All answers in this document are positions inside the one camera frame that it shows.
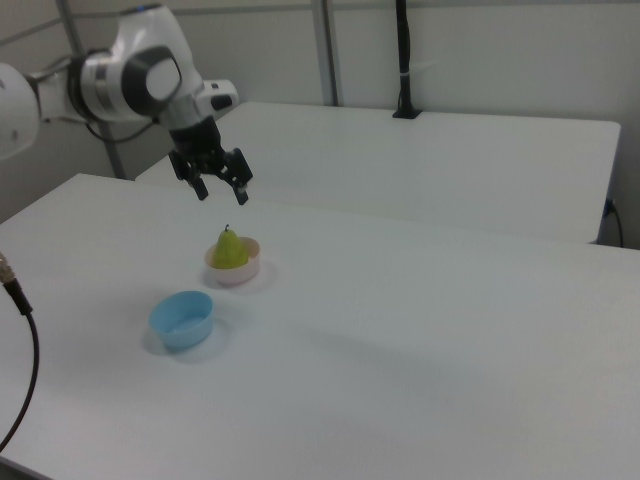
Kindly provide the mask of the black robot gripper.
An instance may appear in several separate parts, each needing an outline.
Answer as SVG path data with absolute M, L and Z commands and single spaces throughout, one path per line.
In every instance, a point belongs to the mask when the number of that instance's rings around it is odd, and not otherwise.
M 169 153 L 174 174 L 186 182 L 200 201 L 208 197 L 201 173 L 218 173 L 218 177 L 233 190 L 236 201 L 244 205 L 248 199 L 247 186 L 253 173 L 238 148 L 226 151 L 216 120 L 209 115 L 194 125 L 169 131 L 173 149 Z

